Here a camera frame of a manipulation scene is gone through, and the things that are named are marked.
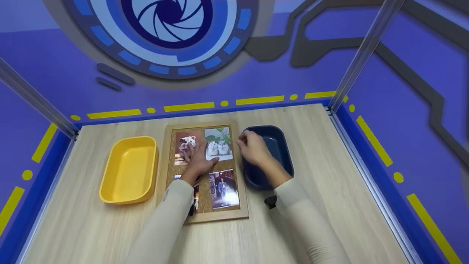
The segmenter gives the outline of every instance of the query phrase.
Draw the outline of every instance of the person's left hand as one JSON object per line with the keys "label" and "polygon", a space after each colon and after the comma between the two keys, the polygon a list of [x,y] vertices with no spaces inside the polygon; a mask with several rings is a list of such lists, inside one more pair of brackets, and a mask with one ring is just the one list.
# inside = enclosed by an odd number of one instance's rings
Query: person's left hand
{"label": "person's left hand", "polygon": [[189,151],[184,155],[184,159],[188,165],[186,170],[182,173],[181,180],[186,181],[191,186],[194,185],[199,175],[207,173],[220,159],[215,157],[208,161],[205,158],[206,147],[207,141],[196,138],[196,147],[194,148],[189,144]]}

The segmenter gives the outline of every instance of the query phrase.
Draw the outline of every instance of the hand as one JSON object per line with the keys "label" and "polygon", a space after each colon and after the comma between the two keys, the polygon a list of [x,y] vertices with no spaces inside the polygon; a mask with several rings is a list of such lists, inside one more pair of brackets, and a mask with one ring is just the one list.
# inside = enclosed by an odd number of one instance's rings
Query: hand
{"label": "hand", "polygon": [[184,159],[188,165],[186,170],[182,173],[181,179],[191,186],[194,185],[197,177],[207,173],[220,159],[216,157],[208,161],[205,158],[206,147],[207,141],[196,138],[196,147],[194,148],[189,144],[189,151],[185,152]]}
{"label": "hand", "polygon": [[255,132],[245,130],[237,141],[241,155],[250,163],[260,166],[261,163],[273,159],[264,140]]}

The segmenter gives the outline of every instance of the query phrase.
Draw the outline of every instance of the beige sleeve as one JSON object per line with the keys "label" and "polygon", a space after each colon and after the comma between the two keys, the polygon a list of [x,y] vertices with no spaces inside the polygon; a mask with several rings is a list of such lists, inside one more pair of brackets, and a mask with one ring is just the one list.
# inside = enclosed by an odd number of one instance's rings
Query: beige sleeve
{"label": "beige sleeve", "polygon": [[127,264],[166,264],[182,224],[194,202],[194,188],[183,180],[173,181],[131,248]]}
{"label": "beige sleeve", "polygon": [[332,226],[295,179],[283,183],[274,192],[279,212],[304,244],[310,263],[350,263]]}

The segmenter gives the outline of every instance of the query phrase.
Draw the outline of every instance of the wooden frame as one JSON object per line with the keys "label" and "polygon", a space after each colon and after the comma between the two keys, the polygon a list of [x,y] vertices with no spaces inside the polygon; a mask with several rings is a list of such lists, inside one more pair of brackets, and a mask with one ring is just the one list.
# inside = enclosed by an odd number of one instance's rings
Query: wooden frame
{"label": "wooden frame", "polygon": [[[173,130],[183,130],[183,129],[207,129],[210,127],[230,127],[230,137],[232,145],[235,145],[237,140],[237,135],[240,133],[238,130],[238,125],[235,120],[225,120],[225,121],[214,121],[214,122],[204,122],[204,123],[191,123],[191,124],[174,124],[168,125],[165,129],[165,136],[163,140],[163,148],[161,152],[161,163],[158,168],[158,175],[156,181],[156,190],[157,190],[157,204],[162,200],[163,195],[166,191],[166,183],[168,177],[169,169],[169,158],[172,154],[172,133]],[[233,160],[234,166],[233,171],[236,176],[238,196],[239,196],[239,207],[237,210],[224,210],[224,211],[215,211],[215,212],[206,212],[206,213],[196,213],[192,217],[186,219],[185,224],[192,223],[202,223],[202,222],[212,222],[220,220],[229,220],[229,219],[239,219],[249,217],[248,202],[246,197],[246,185],[244,183],[244,177],[242,175],[241,167],[241,154],[238,147],[232,147],[233,151]]]}

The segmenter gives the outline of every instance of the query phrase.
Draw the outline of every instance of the photo of person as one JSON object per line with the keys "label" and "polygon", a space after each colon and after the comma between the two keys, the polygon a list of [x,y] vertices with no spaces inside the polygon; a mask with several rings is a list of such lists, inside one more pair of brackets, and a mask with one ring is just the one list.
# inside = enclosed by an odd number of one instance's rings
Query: photo of person
{"label": "photo of person", "polygon": [[205,158],[207,160],[215,157],[219,157],[221,161],[233,159],[229,128],[205,129],[205,140],[208,141],[205,151]]}
{"label": "photo of person", "polygon": [[196,146],[196,139],[202,138],[202,131],[176,133],[176,146],[174,148],[174,165],[187,165],[184,156],[189,152],[189,144]]}
{"label": "photo of person", "polygon": [[213,209],[239,205],[239,196],[233,170],[212,172],[209,174],[209,181]]}
{"label": "photo of person", "polygon": [[[174,179],[180,179],[180,175],[175,175]],[[194,183],[194,207],[196,211],[199,209],[199,179]]]}

